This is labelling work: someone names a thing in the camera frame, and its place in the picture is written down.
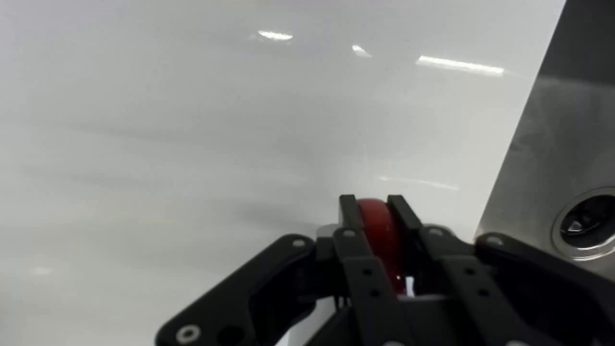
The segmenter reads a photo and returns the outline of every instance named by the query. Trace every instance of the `red object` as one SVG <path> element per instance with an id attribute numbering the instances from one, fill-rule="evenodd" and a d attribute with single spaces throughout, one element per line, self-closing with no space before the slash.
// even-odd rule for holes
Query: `red object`
<path id="1" fill-rule="evenodd" d="M 380 258 L 394 290 L 405 294 L 400 233 L 388 206 L 382 200 L 359 200 L 357 204 L 373 254 Z"/>

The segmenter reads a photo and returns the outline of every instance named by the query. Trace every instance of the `white surface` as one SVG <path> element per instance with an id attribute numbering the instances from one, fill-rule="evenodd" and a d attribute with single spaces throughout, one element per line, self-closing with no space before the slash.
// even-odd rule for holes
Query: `white surface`
<path id="1" fill-rule="evenodd" d="M 0 0 L 0 342 L 152 344 L 269 240 L 334 221 L 340 192 L 401 192 L 471 237 L 557 14 Z"/>

